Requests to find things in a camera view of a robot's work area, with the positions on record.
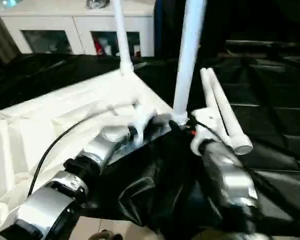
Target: metal clamp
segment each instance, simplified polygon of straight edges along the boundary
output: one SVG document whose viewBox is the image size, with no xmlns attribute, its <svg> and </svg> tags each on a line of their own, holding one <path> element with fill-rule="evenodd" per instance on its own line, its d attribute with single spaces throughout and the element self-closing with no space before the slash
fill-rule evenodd
<svg viewBox="0 0 300 240">
<path fill-rule="evenodd" d="M 67 171 L 59 171 L 50 180 L 50 182 L 58 182 L 74 192 L 77 192 L 77 191 L 80 191 L 80 189 L 83 189 L 85 195 L 88 195 L 88 193 L 89 193 L 89 189 L 88 189 L 86 183 L 78 176 L 76 176 L 70 172 L 67 172 Z"/>
</svg>

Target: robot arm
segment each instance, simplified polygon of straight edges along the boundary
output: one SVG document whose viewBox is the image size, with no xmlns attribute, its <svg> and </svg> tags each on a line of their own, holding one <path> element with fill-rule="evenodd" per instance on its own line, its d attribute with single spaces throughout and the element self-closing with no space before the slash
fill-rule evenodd
<svg viewBox="0 0 300 240">
<path fill-rule="evenodd" d="M 192 114 L 196 134 L 190 147 L 202 157 L 205 191 L 222 216 L 222 229 L 253 234 L 259 206 L 251 176 L 243 169 L 234 150 L 217 135 L 218 124 L 210 109 L 198 109 Z"/>
<path fill-rule="evenodd" d="M 105 126 L 74 158 L 68 159 L 45 186 L 20 206 L 12 226 L 0 232 L 1 239 L 68 239 L 76 225 L 89 189 L 114 153 L 131 143 L 139 148 L 143 131 L 155 111 L 136 107 L 136 118 L 128 125 Z"/>
</svg>

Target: black cable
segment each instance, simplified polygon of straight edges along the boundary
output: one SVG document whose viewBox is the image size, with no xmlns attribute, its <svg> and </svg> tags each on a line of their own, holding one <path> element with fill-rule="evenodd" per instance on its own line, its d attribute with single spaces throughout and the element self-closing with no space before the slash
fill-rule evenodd
<svg viewBox="0 0 300 240">
<path fill-rule="evenodd" d="M 222 142 L 226 147 L 230 148 L 232 150 L 232 148 L 230 146 L 228 146 L 228 144 L 226 144 L 226 142 L 219 136 L 218 133 L 216 133 L 213 129 L 211 129 L 209 126 L 205 125 L 204 123 L 202 122 L 199 122 L 194 116 L 190 116 L 190 123 L 191 124 L 194 124 L 194 125 L 200 125 L 202 127 L 204 127 L 205 129 L 208 129 L 214 136 L 216 136 L 220 142 Z"/>
<path fill-rule="evenodd" d="M 84 119 L 82 119 L 81 121 L 77 122 L 76 124 L 72 125 L 70 128 L 68 128 L 66 131 L 64 131 L 60 136 L 58 136 L 56 138 L 56 140 L 53 141 L 53 143 L 51 143 L 51 145 L 47 148 L 47 150 L 44 152 L 44 154 L 42 155 L 39 163 L 38 163 L 38 166 L 36 167 L 36 170 L 35 170 L 35 173 L 33 175 L 33 179 L 32 179 L 32 182 L 31 182 L 31 185 L 30 185 L 30 188 L 29 188 L 29 192 L 28 192 L 28 197 L 32 194 L 32 191 L 34 190 L 34 187 L 35 187 L 35 183 L 36 183 L 36 180 L 38 178 L 38 175 L 39 175 L 39 172 L 40 172 L 40 169 L 47 157 L 47 155 L 49 154 L 49 152 L 51 151 L 51 149 L 57 144 L 57 142 L 60 141 L 60 139 L 62 139 L 67 133 L 69 133 L 72 129 L 74 129 L 75 127 L 77 127 L 78 125 L 82 124 L 83 122 L 89 120 L 89 119 L 92 119 L 98 115 L 101 115 L 101 114 L 104 114 L 106 112 L 109 112 L 109 111 L 112 111 L 114 109 L 117 109 L 117 108 L 123 108 L 123 107 L 127 107 L 127 106 L 133 106 L 134 104 L 131 103 L 131 104 L 121 104 L 121 105 L 116 105 L 115 107 L 112 107 L 112 108 L 108 108 L 106 110 L 103 110 L 103 111 L 100 111 L 100 112 L 97 112 L 97 113 L 94 113 Z"/>
</svg>

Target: white sheet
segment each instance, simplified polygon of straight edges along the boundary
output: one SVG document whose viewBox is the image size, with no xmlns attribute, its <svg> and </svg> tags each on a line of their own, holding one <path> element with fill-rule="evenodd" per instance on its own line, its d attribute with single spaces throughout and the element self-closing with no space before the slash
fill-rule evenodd
<svg viewBox="0 0 300 240">
<path fill-rule="evenodd" d="M 0 230 L 14 221 L 26 199 L 37 164 L 48 146 L 73 124 L 109 106 L 139 102 L 158 114 L 172 109 L 133 72 L 119 71 L 65 87 L 0 111 Z M 34 190 L 63 169 L 104 125 L 128 124 L 132 106 L 107 112 L 73 129 L 51 150 L 42 165 Z"/>
</svg>

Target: white pole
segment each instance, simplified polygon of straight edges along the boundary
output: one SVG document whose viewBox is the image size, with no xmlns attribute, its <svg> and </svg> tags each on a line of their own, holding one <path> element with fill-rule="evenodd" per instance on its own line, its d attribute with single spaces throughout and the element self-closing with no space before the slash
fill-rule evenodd
<svg viewBox="0 0 300 240">
<path fill-rule="evenodd" d="M 205 12 L 206 0 L 186 1 L 173 103 L 175 120 L 181 125 L 185 124 L 188 119 L 188 98 Z"/>
<path fill-rule="evenodd" d="M 229 134 L 232 148 L 237 155 L 244 155 L 253 149 L 253 145 L 247 135 L 242 131 L 238 119 L 230 106 L 230 103 L 218 81 L 212 68 L 209 68 L 210 83 L 215 96 L 215 100 L 220 109 L 222 119 Z"/>
<path fill-rule="evenodd" d="M 215 98 L 215 94 L 211 86 L 211 79 L 210 79 L 211 77 L 207 69 L 202 68 L 200 70 L 200 76 L 201 76 L 206 106 L 212 110 L 213 116 L 216 118 L 215 120 L 217 122 L 217 133 L 222 138 L 222 140 L 231 147 L 231 140 L 226 132 L 225 125 L 222 120 L 219 107 Z"/>
<path fill-rule="evenodd" d="M 120 52 L 120 70 L 124 75 L 133 72 L 134 66 L 130 59 L 128 37 L 125 29 L 125 20 L 122 11 L 122 0 L 112 0 L 114 8 L 114 18 L 116 24 L 116 35 Z"/>
</svg>

